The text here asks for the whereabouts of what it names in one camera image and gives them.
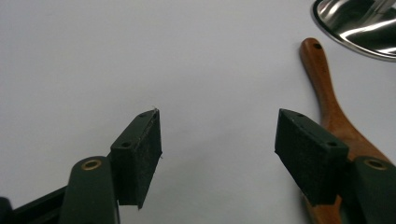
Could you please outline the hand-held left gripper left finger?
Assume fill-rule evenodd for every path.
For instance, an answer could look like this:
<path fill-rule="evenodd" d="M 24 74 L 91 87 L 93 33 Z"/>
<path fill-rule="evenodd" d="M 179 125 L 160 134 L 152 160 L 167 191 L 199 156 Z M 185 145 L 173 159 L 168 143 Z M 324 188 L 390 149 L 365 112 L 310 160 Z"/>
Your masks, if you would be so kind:
<path fill-rule="evenodd" d="M 160 111 L 152 109 L 133 119 L 107 156 L 73 166 L 59 224 L 120 224 L 121 205 L 143 207 L 161 155 Z"/>

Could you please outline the stainless steel bowl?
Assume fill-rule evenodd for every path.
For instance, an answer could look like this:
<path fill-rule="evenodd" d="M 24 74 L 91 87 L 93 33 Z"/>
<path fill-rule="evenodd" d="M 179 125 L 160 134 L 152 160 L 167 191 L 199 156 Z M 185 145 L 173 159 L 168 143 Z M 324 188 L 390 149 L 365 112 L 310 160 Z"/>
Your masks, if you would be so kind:
<path fill-rule="evenodd" d="M 344 47 L 396 63 L 396 0 L 316 0 L 311 15 Z"/>

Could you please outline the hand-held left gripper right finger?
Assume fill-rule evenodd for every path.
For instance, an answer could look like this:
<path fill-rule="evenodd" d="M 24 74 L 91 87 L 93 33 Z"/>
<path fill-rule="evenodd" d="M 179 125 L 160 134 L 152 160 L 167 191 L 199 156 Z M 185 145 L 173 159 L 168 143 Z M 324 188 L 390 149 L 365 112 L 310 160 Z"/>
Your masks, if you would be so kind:
<path fill-rule="evenodd" d="M 316 224 L 396 224 L 396 165 L 376 156 L 348 157 L 341 138 L 310 118 L 281 109 L 275 153 Z"/>

